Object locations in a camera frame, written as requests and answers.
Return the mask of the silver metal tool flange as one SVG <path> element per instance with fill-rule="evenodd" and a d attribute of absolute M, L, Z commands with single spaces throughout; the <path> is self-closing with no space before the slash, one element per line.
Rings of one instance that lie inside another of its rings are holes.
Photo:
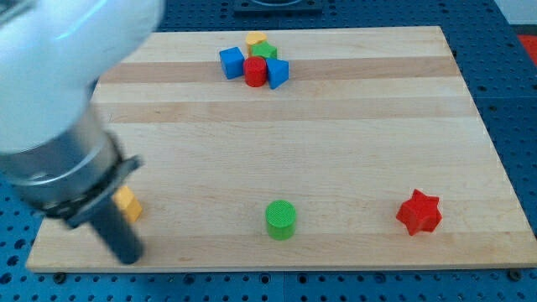
<path fill-rule="evenodd" d="M 1 175 L 21 200 L 72 228 L 104 209 L 141 165 L 139 156 L 124 156 L 92 107 L 51 140 L 1 154 Z"/>

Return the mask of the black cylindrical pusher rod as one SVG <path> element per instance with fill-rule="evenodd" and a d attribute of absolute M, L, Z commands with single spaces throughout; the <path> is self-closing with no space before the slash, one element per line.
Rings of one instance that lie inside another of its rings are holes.
<path fill-rule="evenodd" d="M 89 222 L 122 264 L 134 264 L 143 256 L 143 243 L 113 202 L 111 196 L 94 208 Z"/>

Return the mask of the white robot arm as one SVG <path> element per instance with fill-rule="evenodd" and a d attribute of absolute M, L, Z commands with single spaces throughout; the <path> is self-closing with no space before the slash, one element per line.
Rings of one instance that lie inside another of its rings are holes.
<path fill-rule="evenodd" d="M 1 176 L 69 227 L 92 225 L 121 263 L 143 244 L 113 202 L 141 165 L 126 157 L 91 99 L 99 78 L 155 31 L 164 0 L 1 4 Z"/>

